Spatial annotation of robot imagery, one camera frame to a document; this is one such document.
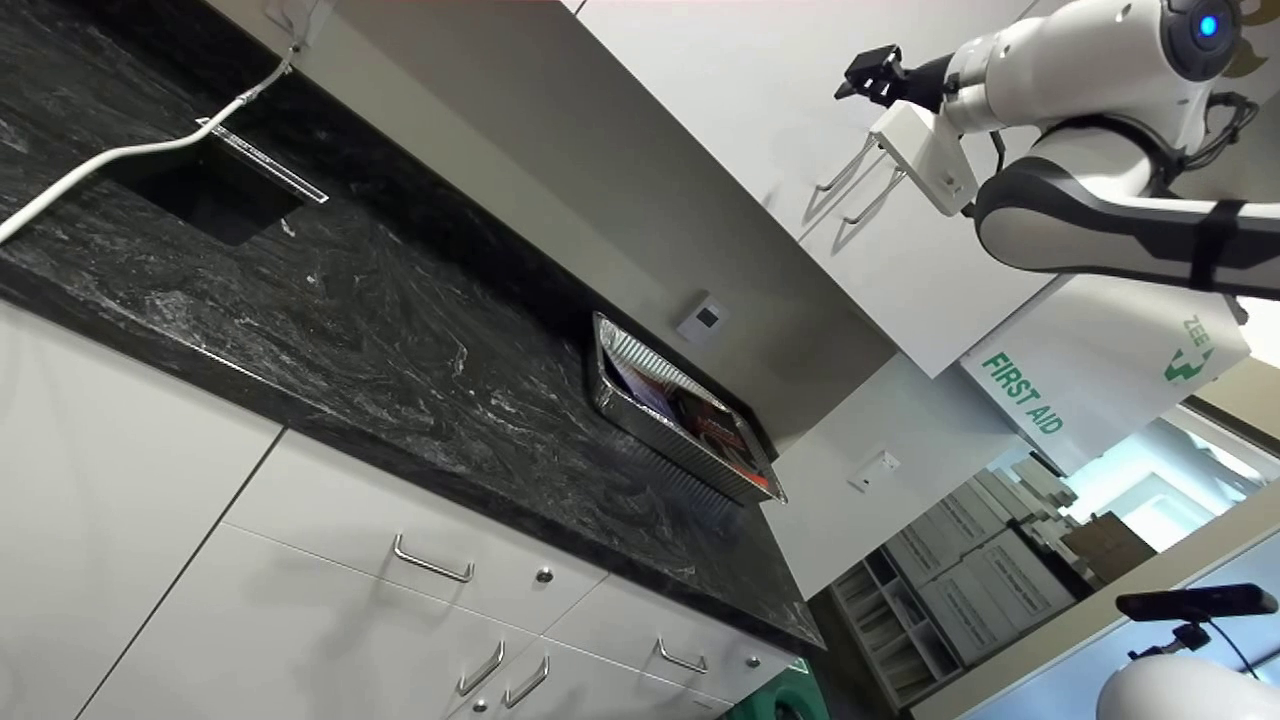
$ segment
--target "black granite countertop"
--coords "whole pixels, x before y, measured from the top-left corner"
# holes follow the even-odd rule
[[[265,61],[225,74],[240,89],[271,66]],[[85,154],[182,136],[228,99],[177,74],[72,0],[0,2],[0,215]],[[310,124],[311,104],[326,99],[290,79],[233,128],[293,159],[334,202],[221,242],[93,178],[0,248],[0,293],[743,630],[822,649],[761,509],[719,501],[595,416],[587,359],[558,333],[567,318],[538,312],[566,295],[566,280],[547,289],[526,266],[497,273],[494,255],[538,258],[431,176],[411,176],[409,223],[403,212],[384,219],[378,195],[395,192],[340,176],[340,159],[387,146],[367,128],[346,136],[347,119]],[[300,153],[290,131],[311,131],[311,146],[334,153]],[[378,176],[409,171],[387,153]]]

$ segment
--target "white robot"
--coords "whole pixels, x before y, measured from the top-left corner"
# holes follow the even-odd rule
[[[1245,2],[1076,0],[923,66],[866,50],[837,95],[894,109],[879,144],[942,212],[969,209],[1002,263],[1280,295],[1280,202],[1174,195],[1280,92],[1260,66],[1280,41],[1245,43],[1245,20],[1280,8]],[[1226,74],[1239,55],[1257,61],[1254,95]],[[1017,124],[1045,128],[1042,144],[977,186],[960,136]]]

